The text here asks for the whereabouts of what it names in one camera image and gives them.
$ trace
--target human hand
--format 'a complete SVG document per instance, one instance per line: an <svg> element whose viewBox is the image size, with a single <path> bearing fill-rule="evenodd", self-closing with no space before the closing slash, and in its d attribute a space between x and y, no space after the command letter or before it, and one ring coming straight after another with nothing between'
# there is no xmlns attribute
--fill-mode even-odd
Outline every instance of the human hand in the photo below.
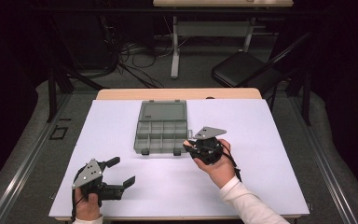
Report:
<svg viewBox="0 0 358 224"><path fill-rule="evenodd" d="M223 151L226 154L230 155L230 143L224 139L218 140L223 145ZM187 146L191 146L188 141L185 141L184 144ZM225 186L225 184L235 175L234 165L232 164L231 160L226 156L222 156L219 161L210 165L205 164L202 160L198 158L195 158L194 162L202 171L209 175L215 185L220 189Z"/></svg>
<svg viewBox="0 0 358 224"><path fill-rule="evenodd" d="M85 198L80 188L75 189L76 217L85 221L92 221L101 216L100 206L98 205L98 195L90 193L89 198Z"/></svg>

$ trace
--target table leg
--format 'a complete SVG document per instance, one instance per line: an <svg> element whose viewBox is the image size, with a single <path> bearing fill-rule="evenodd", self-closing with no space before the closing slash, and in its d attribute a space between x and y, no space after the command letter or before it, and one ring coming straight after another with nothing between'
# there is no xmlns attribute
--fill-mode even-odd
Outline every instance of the table leg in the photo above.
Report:
<svg viewBox="0 0 358 224"><path fill-rule="evenodd" d="M255 26L255 18L251 18L251 22L249 22L249 27L247 28L247 34L245 42L243 43L243 52L248 52L249 46L251 44L252 34Z"/></svg>
<svg viewBox="0 0 358 224"><path fill-rule="evenodd" d="M179 48L178 48L178 20L173 17L173 56L172 56L172 69L171 78L178 78L179 75Z"/></svg>

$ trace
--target white sleeve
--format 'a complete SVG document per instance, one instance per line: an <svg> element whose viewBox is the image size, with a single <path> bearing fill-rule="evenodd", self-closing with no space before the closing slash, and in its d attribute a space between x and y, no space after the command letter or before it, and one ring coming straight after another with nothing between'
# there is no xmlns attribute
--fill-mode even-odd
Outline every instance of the white sleeve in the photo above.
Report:
<svg viewBox="0 0 358 224"><path fill-rule="evenodd" d="M275 213L268 205L261 202L240 180L234 176L220 189L223 202L234 207L244 223L288 223L283 217Z"/></svg>
<svg viewBox="0 0 358 224"><path fill-rule="evenodd" d="M73 222L73 224L103 224L103 216L100 216L98 219L92 220L92 221L85 221L76 218L76 220Z"/></svg>

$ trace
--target gray plastic box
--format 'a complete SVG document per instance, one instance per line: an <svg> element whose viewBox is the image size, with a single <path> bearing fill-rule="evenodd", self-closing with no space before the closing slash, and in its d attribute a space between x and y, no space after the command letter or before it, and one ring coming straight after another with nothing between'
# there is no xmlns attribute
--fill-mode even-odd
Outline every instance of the gray plastic box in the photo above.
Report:
<svg viewBox="0 0 358 224"><path fill-rule="evenodd" d="M136 153L186 152L187 139L186 101L143 101L139 113L134 149Z"/></svg>

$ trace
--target white tabletop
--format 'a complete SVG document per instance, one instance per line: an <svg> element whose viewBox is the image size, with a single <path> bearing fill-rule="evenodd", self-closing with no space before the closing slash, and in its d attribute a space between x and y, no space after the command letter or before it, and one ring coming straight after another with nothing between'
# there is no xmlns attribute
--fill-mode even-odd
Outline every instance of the white tabletop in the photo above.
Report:
<svg viewBox="0 0 358 224"><path fill-rule="evenodd" d="M71 216L71 186L81 167L91 158L121 163L106 168L103 182L122 184L136 176L121 201L103 201L108 219L208 219L237 217L222 203L218 188L185 153L142 156L133 149L140 100L93 102L68 169L49 215ZM187 125L227 130L221 135L232 145L242 180L277 213L298 217L309 213L282 140L264 100L187 100Z"/></svg>
<svg viewBox="0 0 358 224"><path fill-rule="evenodd" d="M291 7L292 0L154 0L155 7Z"/></svg>

